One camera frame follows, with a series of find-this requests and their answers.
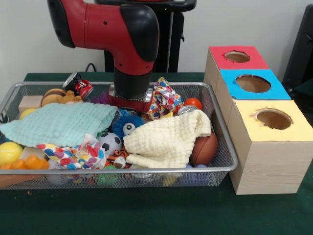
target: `red top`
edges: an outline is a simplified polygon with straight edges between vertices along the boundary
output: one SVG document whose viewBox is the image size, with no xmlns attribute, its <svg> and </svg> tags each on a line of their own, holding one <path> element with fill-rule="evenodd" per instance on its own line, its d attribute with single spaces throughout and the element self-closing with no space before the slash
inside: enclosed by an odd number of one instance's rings
<svg viewBox="0 0 313 235">
<path fill-rule="evenodd" d="M 252 46 L 228 46 L 210 47 L 210 51 L 220 70 L 268 70 L 269 67 L 257 51 Z M 226 55 L 230 52 L 246 54 L 247 62 L 237 63 L 227 59 Z"/>
</svg>

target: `yellow top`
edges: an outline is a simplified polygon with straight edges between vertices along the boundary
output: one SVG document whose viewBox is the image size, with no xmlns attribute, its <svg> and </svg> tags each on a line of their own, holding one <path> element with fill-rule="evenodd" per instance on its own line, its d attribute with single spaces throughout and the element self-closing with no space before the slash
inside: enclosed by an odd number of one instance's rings
<svg viewBox="0 0 313 235">
<path fill-rule="evenodd" d="M 169 117 L 174 117 L 172 112 L 169 112 L 167 115 L 164 115 L 164 116 L 160 117 L 159 120 L 161 120 L 163 118 L 169 118 Z"/>
<path fill-rule="evenodd" d="M 313 141 L 313 128 L 293 100 L 235 100 L 251 141 Z"/>
<path fill-rule="evenodd" d="M 31 113 L 33 113 L 35 111 L 36 111 L 36 109 L 26 109 L 25 111 L 23 111 L 21 113 L 19 120 L 23 120 L 24 117 L 26 117 L 28 114 L 31 114 Z"/>
</svg>

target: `mesh basket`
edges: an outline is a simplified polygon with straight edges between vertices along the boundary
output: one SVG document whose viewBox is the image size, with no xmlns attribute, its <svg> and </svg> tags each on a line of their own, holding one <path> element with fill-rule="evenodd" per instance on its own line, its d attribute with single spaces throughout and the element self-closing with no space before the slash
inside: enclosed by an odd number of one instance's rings
<svg viewBox="0 0 313 235">
<path fill-rule="evenodd" d="M 19 103 L 25 95 L 43 95 L 60 82 L 24 82 L 14 85 L 0 105 L 1 122 L 19 116 Z M 100 95 L 111 83 L 93 83 L 89 96 Z M 133 188 L 218 186 L 226 174 L 237 166 L 237 156 L 230 140 L 212 88 L 204 83 L 170 83 L 182 100 L 199 99 L 202 110 L 212 117 L 213 131 L 218 137 L 218 151 L 207 168 L 175 169 L 109 169 L 109 170 L 0 170 L 0 189 L 52 188 Z"/>
</svg>

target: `polka dot fabric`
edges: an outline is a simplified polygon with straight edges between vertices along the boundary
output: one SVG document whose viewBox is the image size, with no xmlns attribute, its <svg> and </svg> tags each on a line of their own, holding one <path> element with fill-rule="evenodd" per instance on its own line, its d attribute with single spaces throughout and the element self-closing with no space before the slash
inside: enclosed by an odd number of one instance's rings
<svg viewBox="0 0 313 235">
<path fill-rule="evenodd" d="M 180 95 L 175 93 L 164 77 L 161 77 L 153 88 L 153 100 L 147 114 L 152 120 L 159 119 L 169 112 L 178 111 L 180 103 Z"/>
<path fill-rule="evenodd" d="M 81 145 L 75 147 L 58 147 L 54 144 L 38 144 L 48 157 L 67 169 L 102 169 L 107 156 L 99 141 L 86 134 Z"/>
</svg>

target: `green tablecloth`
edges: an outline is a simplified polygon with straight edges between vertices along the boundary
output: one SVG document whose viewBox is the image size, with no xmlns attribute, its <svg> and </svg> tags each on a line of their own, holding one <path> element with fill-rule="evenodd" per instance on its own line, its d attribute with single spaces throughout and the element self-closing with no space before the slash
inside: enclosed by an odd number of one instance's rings
<svg viewBox="0 0 313 235">
<path fill-rule="evenodd" d="M 110 73 L 87 73 L 108 81 Z M 202 81 L 203 73 L 154 74 Z M 28 74 L 25 81 L 64 81 L 68 74 Z M 297 194 L 234 193 L 219 187 L 0 191 L 0 234 L 313 234 L 313 166 Z"/>
</svg>

